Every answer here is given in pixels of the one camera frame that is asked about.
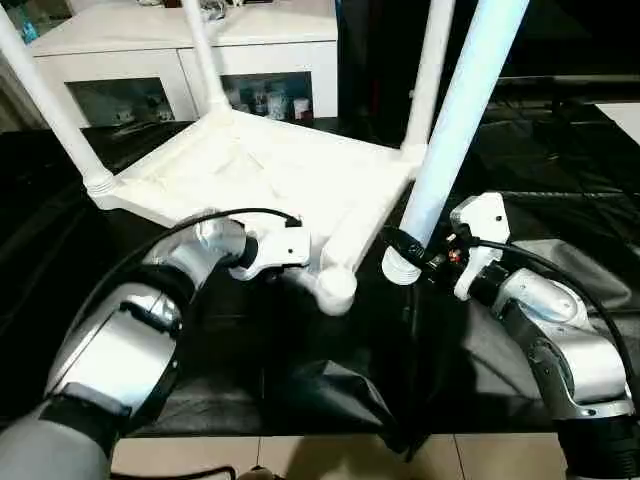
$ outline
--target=black table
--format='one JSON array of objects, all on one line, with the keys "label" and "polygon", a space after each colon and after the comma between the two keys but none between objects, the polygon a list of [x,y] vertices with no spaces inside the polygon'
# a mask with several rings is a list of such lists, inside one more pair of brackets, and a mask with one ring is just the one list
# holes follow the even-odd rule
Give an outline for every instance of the black table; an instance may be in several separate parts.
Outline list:
[{"label": "black table", "polygon": [[[85,133],[119,171],[185,126]],[[3,134],[0,149],[6,424],[40,399],[65,329],[92,285],[161,228],[128,212],[98,210],[51,132]],[[640,363],[637,178],[640,147],[593,107],[492,108],[445,210],[469,195],[501,191],[512,238],[533,241],[531,248],[580,275]],[[522,353],[486,311],[426,284],[391,285],[379,268],[383,251],[380,242],[371,248],[354,307],[341,318],[323,316],[291,286],[214,274],[179,345],[179,384],[158,421],[135,434],[377,432],[401,449],[430,432],[550,429]],[[411,295],[417,311],[408,307]]]}]

